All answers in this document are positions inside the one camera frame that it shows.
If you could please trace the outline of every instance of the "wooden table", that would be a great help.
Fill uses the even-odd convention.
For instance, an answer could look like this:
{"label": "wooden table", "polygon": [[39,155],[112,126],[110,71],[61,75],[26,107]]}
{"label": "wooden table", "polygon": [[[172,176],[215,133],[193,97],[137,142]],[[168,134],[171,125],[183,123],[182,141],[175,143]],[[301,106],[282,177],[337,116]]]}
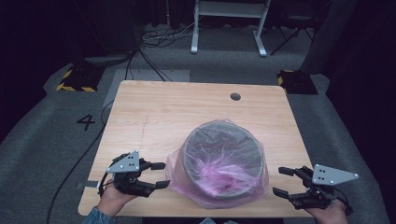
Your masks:
{"label": "wooden table", "polygon": [[[238,93],[239,101],[230,95]],[[278,86],[122,81],[98,148],[89,180],[99,181],[119,155],[138,149],[146,161],[166,161],[197,126],[229,119],[250,131],[264,145],[271,192],[257,202],[232,209],[204,209],[173,191],[155,190],[127,203],[121,216],[133,217],[308,217],[272,187],[304,191],[300,178],[280,175],[279,166],[310,166],[303,139],[285,92]],[[155,183],[164,171],[145,171],[139,178]],[[85,188],[78,211],[86,216],[99,202],[97,189]]]}

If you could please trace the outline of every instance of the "pink plastic bag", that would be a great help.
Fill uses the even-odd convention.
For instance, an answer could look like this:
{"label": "pink plastic bag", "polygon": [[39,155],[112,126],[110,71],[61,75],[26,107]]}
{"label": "pink plastic bag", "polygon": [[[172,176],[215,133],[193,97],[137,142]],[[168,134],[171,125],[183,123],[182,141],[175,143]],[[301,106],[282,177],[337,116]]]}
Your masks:
{"label": "pink plastic bag", "polygon": [[205,123],[166,161],[169,187],[204,208],[231,208],[268,193],[263,146],[228,120]]}

